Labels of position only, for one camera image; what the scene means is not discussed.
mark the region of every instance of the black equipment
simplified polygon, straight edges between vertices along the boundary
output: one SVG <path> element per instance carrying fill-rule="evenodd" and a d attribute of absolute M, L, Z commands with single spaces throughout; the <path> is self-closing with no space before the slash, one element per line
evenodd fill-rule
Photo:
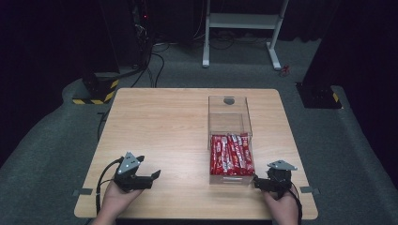
<path fill-rule="evenodd" d="M 153 181 L 158 179 L 161 175 L 161 171 L 158 170 L 152 173 L 151 176 L 137 176 L 138 167 L 141 162 L 144 161 L 144 157 L 135 157 L 131 152 L 126 153 L 125 157 L 121 157 L 111 164 L 109 164 L 102 172 L 99 177 L 99 182 L 97 183 L 97 192 L 96 192 L 96 206 L 97 213 L 100 211 L 100 186 L 111 180 L 106 180 L 102 182 L 102 178 L 104 174 L 108 171 L 108 169 L 116 163 L 120 165 L 117 167 L 115 172 L 115 177 L 112 179 L 117 186 L 125 192 L 129 192 L 135 189 L 151 189 Z"/>
<path fill-rule="evenodd" d="M 153 181 L 158 179 L 161 171 L 158 170 L 150 176 L 137 176 L 137 170 L 144 161 L 144 156 L 135 157 L 128 152 L 122 163 L 117 167 L 114 182 L 120 189 L 128 192 L 134 189 L 151 189 Z"/>
<path fill-rule="evenodd" d="M 268 166 L 270 167 L 267 171 L 268 179 L 254 175 L 254 187 L 264 191 L 276 192 L 278 198 L 281 198 L 292 187 L 291 171 L 296 171 L 298 168 L 283 160 L 269 163 Z"/>

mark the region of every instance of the metal bracket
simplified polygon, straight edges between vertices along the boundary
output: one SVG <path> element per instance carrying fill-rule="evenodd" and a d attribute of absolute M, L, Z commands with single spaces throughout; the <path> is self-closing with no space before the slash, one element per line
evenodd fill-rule
<path fill-rule="evenodd" d="M 297 167 L 290 165 L 289 163 L 287 163 L 283 160 L 271 162 L 268 164 L 268 166 L 275 170 L 296 171 L 298 169 Z"/>

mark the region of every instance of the red candy package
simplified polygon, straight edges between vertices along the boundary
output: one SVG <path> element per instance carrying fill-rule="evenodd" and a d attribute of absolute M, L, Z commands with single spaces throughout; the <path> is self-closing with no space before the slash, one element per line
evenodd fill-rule
<path fill-rule="evenodd" d="M 249 149 L 249 137 L 247 134 L 241 135 L 242 139 L 242 147 L 243 147 L 243 156 L 246 160 L 246 170 L 248 175 L 254 174 L 254 165 L 252 159 L 252 153 Z"/>
<path fill-rule="evenodd" d="M 246 160 L 243 155 L 243 142 L 242 138 L 239 135 L 237 135 L 237 158 L 239 159 L 241 174 L 246 175 L 247 169 L 246 169 Z"/>
<path fill-rule="evenodd" d="M 230 158 L 233 165 L 233 175 L 241 175 L 239 159 L 237 158 L 237 146 L 235 144 L 235 135 L 228 135 L 228 145 L 229 145 L 229 152 Z"/>

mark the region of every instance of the black curtain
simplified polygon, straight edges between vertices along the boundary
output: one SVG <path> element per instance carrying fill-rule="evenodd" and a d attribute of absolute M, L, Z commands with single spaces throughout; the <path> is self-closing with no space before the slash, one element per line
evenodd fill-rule
<path fill-rule="evenodd" d="M 300 38 L 303 42 L 322 38 L 339 0 L 290 0 L 284 15 L 280 40 Z"/>
<path fill-rule="evenodd" d="M 0 3 L 0 166 L 23 136 L 81 78 L 70 56 L 58 1 Z"/>

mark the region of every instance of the dark background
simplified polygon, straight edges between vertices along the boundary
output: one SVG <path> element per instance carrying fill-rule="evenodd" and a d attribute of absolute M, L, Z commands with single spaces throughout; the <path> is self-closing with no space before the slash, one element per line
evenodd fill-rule
<path fill-rule="evenodd" d="M 202 2 L 167 2 L 170 5 L 154 4 L 153 12 L 179 7 L 191 9 L 181 10 L 186 13 L 177 17 L 166 14 L 170 18 L 162 21 L 163 30 L 159 32 L 180 41 L 191 41 L 192 36 L 186 31 L 195 31 Z M 253 13 L 267 4 L 271 6 L 268 12 L 273 13 L 280 4 L 277 0 L 256 0 L 245 1 L 244 7 L 238 7 L 238 1 L 224 2 L 227 4 L 222 6 L 221 1 L 213 1 L 212 10 Z M 398 157 L 398 108 L 395 106 L 398 79 L 394 74 L 398 59 L 398 32 L 394 25 L 398 21 L 395 13 L 398 7 L 394 1 L 347 0 L 340 6 L 339 2 L 291 0 L 280 39 L 323 38 L 315 55 L 317 60 L 311 65 L 313 72 L 307 76 L 321 85 L 344 88 L 363 133 L 397 186 L 393 161 Z M 70 49 L 74 43 L 70 36 L 76 34 L 70 33 L 66 22 L 70 10 L 65 11 L 62 1 L 1 1 L 0 10 L 0 156 L 3 164 L 29 129 L 62 104 L 63 88 L 82 78 L 89 66 L 84 67 L 84 59 L 74 57 L 79 51 Z M 179 26 L 179 30 L 164 29 L 167 24 L 181 22 L 181 17 L 190 19 Z"/>

